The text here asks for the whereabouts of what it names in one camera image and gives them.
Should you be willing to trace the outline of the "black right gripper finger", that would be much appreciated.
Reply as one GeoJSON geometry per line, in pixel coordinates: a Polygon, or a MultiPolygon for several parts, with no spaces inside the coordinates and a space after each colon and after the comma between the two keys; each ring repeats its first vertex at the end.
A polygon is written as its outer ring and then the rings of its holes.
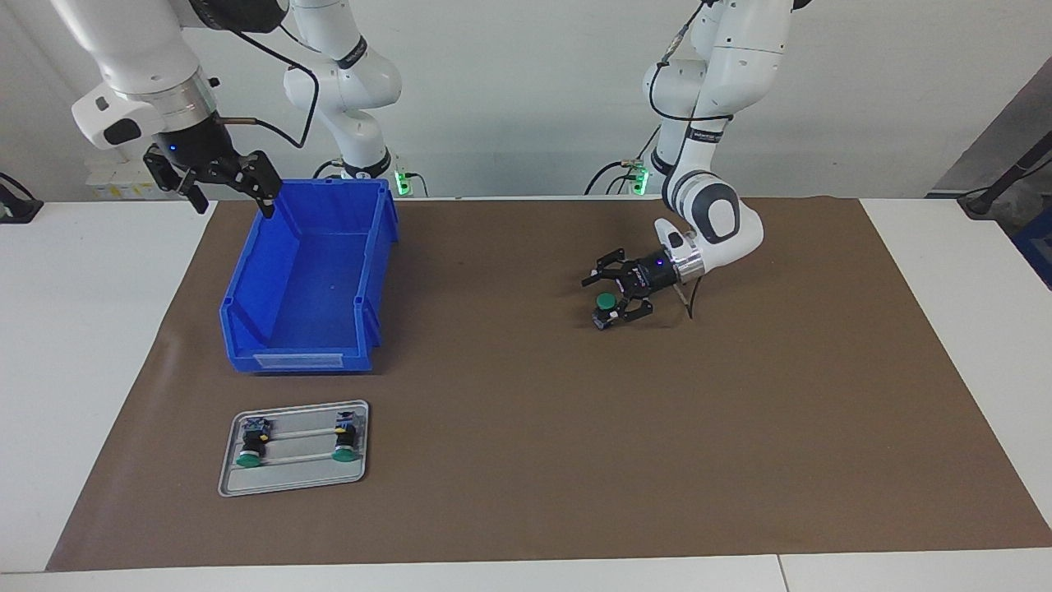
{"type": "Polygon", "coordinates": [[[215,161],[215,178],[235,192],[251,198],[264,218],[274,218],[275,202],[283,180],[267,154],[256,150],[247,155],[234,155],[232,158],[220,158],[215,161]]]}
{"type": "Polygon", "coordinates": [[[178,173],[168,157],[159,147],[148,147],[144,154],[144,165],[151,175],[155,185],[163,192],[176,192],[194,207],[197,215],[205,215],[208,210],[206,195],[196,185],[196,173],[178,173]]]}

